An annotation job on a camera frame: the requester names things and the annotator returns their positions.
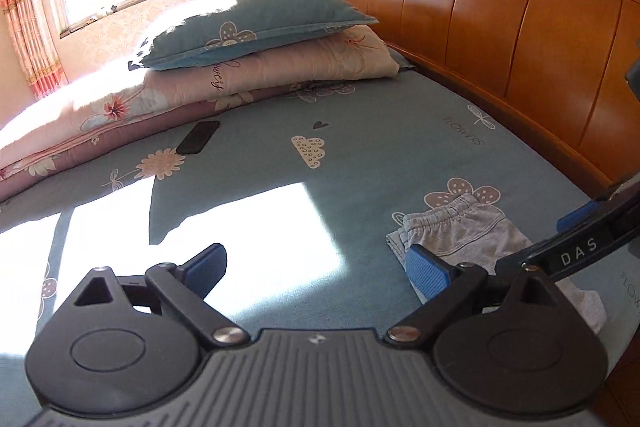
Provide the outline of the wooden bed frame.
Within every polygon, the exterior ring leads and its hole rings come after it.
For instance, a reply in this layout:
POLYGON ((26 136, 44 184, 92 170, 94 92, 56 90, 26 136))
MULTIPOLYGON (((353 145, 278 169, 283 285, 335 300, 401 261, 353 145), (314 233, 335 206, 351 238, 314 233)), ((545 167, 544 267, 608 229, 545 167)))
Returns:
POLYGON ((582 191, 639 169, 639 0, 347 0, 582 191))

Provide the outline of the teal floral bed sheet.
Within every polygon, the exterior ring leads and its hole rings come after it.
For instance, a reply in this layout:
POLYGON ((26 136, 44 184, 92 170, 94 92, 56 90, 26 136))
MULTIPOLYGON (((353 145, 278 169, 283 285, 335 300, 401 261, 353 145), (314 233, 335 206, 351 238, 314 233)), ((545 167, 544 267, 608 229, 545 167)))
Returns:
POLYGON ((171 129, 2 205, 2 424, 38 413, 26 351, 91 268, 141 273, 219 243, 228 270, 208 302, 257 346, 156 425, 494 425, 408 355, 373 367, 375 336, 419 304, 386 237, 452 178, 495 187, 532 241, 588 193, 493 109, 413 70, 236 104, 219 124, 196 155, 175 154, 188 130, 171 129))

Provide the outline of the pink floral folded quilt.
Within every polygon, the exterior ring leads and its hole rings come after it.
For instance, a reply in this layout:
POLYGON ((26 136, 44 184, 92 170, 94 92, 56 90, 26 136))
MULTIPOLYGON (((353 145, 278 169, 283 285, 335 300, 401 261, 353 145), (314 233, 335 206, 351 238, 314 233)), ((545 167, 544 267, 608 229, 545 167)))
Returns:
POLYGON ((110 67, 43 98, 1 130, 1 197, 185 122, 321 81, 393 77, 367 26, 235 60, 165 72, 110 67))

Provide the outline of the teal floral pillow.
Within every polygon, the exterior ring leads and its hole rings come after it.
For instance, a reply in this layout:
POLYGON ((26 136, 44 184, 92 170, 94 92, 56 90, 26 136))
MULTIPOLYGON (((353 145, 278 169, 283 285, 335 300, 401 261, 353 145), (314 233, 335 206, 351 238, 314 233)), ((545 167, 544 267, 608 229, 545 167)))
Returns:
POLYGON ((192 0, 153 20, 128 68, 208 66, 377 21, 346 0, 192 0))

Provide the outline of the grey sweatpants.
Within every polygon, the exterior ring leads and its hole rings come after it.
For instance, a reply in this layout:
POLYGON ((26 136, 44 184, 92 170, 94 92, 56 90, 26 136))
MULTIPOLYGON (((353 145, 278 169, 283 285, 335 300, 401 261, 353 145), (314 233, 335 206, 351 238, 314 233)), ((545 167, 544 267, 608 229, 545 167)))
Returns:
POLYGON ((495 206, 500 197, 493 186, 474 188, 462 179, 451 179, 447 191, 424 196, 426 211, 393 214, 398 229, 386 236, 387 246, 406 273, 406 254, 412 245, 421 245, 450 265, 471 262, 494 274, 498 259, 532 245, 495 206))

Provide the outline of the red striped window curtain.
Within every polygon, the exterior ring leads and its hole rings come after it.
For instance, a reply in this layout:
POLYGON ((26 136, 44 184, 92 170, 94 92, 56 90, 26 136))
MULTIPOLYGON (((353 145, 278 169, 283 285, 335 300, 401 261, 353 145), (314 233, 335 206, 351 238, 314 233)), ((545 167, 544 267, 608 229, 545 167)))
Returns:
POLYGON ((66 86, 42 0, 1 0, 1 9, 32 94, 41 100, 66 86))

